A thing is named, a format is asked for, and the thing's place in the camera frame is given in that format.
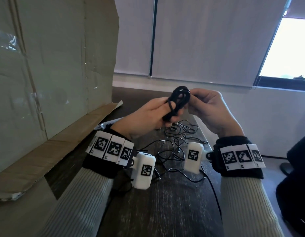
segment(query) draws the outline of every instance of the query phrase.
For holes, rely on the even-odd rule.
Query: white wall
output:
[[[172,92],[176,87],[220,91],[245,134],[262,155],[286,157],[286,152],[305,135],[305,92],[257,87],[224,86],[142,76],[113,76],[113,86]],[[217,136],[200,125],[211,145]]]

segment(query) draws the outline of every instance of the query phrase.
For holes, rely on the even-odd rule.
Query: gray window blind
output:
[[[305,19],[305,0],[291,0],[288,12],[284,17]]]
[[[152,76],[252,86],[287,0],[158,0]]]
[[[154,0],[115,0],[119,34],[115,72],[148,75]]]

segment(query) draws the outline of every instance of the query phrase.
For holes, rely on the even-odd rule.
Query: forearm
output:
[[[96,236],[113,179],[81,168],[39,236]]]
[[[283,236],[260,179],[222,177],[221,196],[225,236]]]

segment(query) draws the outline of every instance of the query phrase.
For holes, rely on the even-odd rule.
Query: table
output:
[[[123,100],[123,105],[103,122],[126,116],[149,100],[162,96],[170,96],[170,93],[113,87],[113,102]],[[196,124],[194,117],[188,113],[183,118]],[[93,136],[94,132],[45,175],[57,199],[81,168],[86,156],[85,150]],[[206,141],[201,130],[193,136]],[[135,139],[134,143],[136,147],[142,148],[164,137],[162,130],[152,131]],[[154,149],[160,144],[153,144],[147,150],[154,154]],[[183,168],[183,163],[168,161],[166,167]],[[212,169],[210,163],[203,162],[203,167],[219,198],[220,175]],[[160,166],[157,165],[156,168],[159,173],[163,172]],[[201,174],[187,175],[194,180],[202,178]],[[123,178],[125,175],[119,173],[114,188],[120,186]],[[115,197],[102,220],[97,236],[223,236],[223,229],[208,180],[192,183],[180,173],[167,173],[147,190],[133,188],[125,196]]]

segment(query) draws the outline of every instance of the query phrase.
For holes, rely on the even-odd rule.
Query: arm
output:
[[[151,100],[104,131],[132,139],[162,126],[171,126],[171,122],[178,121],[179,116],[173,116],[171,122],[162,120],[170,112],[169,104],[165,103],[167,99]],[[38,236],[96,236],[113,179],[122,168],[113,162],[87,155],[81,170],[57,201]]]
[[[192,89],[186,108],[197,115],[219,139],[214,149],[251,143],[217,91]],[[225,236],[283,236],[261,179],[261,169],[218,169],[222,175],[221,204]]]

